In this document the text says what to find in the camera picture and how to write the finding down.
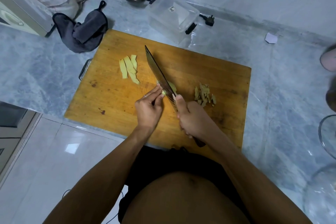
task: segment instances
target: cabinet door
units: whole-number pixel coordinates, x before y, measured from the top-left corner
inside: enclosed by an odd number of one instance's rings
[[[0,138],[0,173],[11,157],[20,138]]]
[[[0,138],[20,138],[35,112],[0,101]]]

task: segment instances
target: gray towel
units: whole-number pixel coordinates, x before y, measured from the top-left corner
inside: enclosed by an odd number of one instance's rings
[[[83,24],[75,23],[62,13],[56,13],[52,19],[62,42],[73,52],[89,52],[94,50],[102,41],[108,29],[107,18],[102,12],[106,2],[102,0],[99,8],[91,11]]]

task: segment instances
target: person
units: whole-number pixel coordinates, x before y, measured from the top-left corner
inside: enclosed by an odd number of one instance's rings
[[[186,149],[144,146],[161,117],[158,84],[136,101],[138,125],[91,168],[44,221],[101,223],[120,201],[120,223],[311,223],[241,154],[196,102],[176,96],[177,117],[189,137],[205,142],[219,163]]]

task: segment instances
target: left hand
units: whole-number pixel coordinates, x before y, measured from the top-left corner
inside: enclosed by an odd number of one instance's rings
[[[135,102],[138,117],[138,127],[153,133],[162,114],[162,87],[157,84],[154,89]]]

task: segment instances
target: white tile floor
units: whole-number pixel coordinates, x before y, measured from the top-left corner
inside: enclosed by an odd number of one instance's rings
[[[120,142],[43,115],[0,190],[1,223],[42,223],[63,193]],[[103,224],[118,213],[121,197]]]

